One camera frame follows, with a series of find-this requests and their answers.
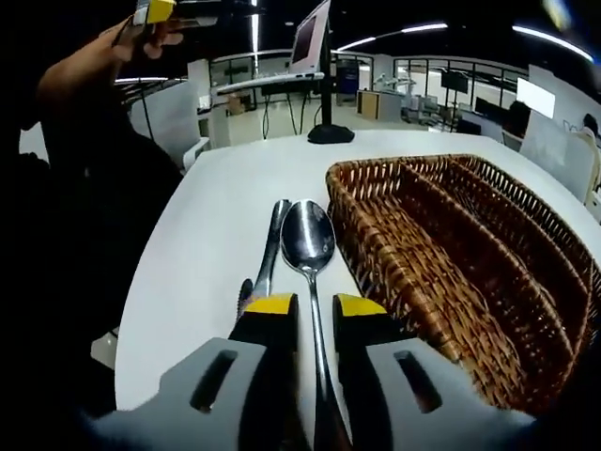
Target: ceiling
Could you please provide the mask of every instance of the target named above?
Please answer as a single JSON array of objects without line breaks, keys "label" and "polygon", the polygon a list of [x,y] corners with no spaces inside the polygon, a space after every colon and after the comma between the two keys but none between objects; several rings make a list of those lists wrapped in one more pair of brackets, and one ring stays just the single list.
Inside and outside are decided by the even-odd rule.
[{"label": "ceiling", "polygon": [[[224,4],[234,0],[222,0]],[[601,4],[598,0],[563,0],[575,26],[564,38],[601,59]],[[263,13],[259,21],[259,50],[292,47],[296,25],[319,0],[257,0]],[[76,2],[79,13],[92,14],[108,27],[135,8],[134,0],[113,2],[101,15],[92,2]],[[332,0],[331,47],[399,31],[424,23],[445,22],[446,30],[397,34],[353,48],[369,54],[441,54],[470,56],[527,68],[547,67],[589,93],[595,92],[588,63],[561,47],[523,37],[512,30],[521,24],[555,36],[560,33],[541,6],[542,0]],[[160,62],[139,62],[130,68],[136,75],[177,76],[186,62],[252,51],[249,17],[222,17],[216,26],[187,32],[183,45],[169,49]]]}]

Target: black monitor base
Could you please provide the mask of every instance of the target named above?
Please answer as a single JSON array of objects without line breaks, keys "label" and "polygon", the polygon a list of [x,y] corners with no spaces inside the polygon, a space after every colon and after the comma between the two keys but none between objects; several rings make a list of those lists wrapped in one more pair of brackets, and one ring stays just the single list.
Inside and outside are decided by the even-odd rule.
[{"label": "black monitor base", "polygon": [[309,132],[309,142],[312,144],[350,143],[353,139],[355,132],[340,125],[320,124]]}]

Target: white table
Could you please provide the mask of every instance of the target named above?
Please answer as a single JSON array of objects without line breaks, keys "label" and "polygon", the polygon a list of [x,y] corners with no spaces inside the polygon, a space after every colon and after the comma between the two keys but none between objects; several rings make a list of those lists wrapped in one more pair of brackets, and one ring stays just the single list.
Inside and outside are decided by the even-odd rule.
[{"label": "white table", "polygon": [[[133,278],[116,354],[117,407],[140,405],[158,391],[168,368],[213,336],[228,336],[240,283],[256,276],[277,200],[312,198],[325,209],[325,174],[336,162],[440,153],[484,157],[520,180],[569,223],[601,263],[601,227],[585,207],[534,163],[490,138],[364,131],[344,145],[315,146],[292,136],[205,152],[169,202]],[[338,253],[317,285],[327,354],[334,362],[331,298],[338,292],[357,294]],[[273,289],[299,294],[299,407],[305,432],[313,437],[316,376],[309,290],[281,254]]]}]

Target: monitor stand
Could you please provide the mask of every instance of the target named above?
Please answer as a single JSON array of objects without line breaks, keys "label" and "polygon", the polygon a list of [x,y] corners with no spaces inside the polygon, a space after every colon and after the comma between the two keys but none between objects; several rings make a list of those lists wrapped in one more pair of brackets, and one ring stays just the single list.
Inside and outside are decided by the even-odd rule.
[{"label": "monitor stand", "polygon": [[321,124],[309,132],[312,144],[342,144],[355,139],[355,132],[348,127],[331,123],[331,70],[330,70],[330,25],[326,26],[323,37],[319,66],[324,73],[321,81]]}]

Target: hand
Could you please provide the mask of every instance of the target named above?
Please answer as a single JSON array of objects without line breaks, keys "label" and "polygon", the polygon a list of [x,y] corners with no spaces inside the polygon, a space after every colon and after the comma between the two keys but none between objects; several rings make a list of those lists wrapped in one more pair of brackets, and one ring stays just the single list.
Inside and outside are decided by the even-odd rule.
[{"label": "hand", "polygon": [[[144,44],[144,53],[151,59],[160,58],[163,45],[178,45],[183,41],[183,35],[177,32],[180,28],[178,19],[156,24],[152,35]],[[114,36],[113,51],[116,57],[123,62],[128,62],[131,61],[134,47],[143,31],[142,26],[132,26],[131,18],[128,18],[102,35],[110,33]]]}]

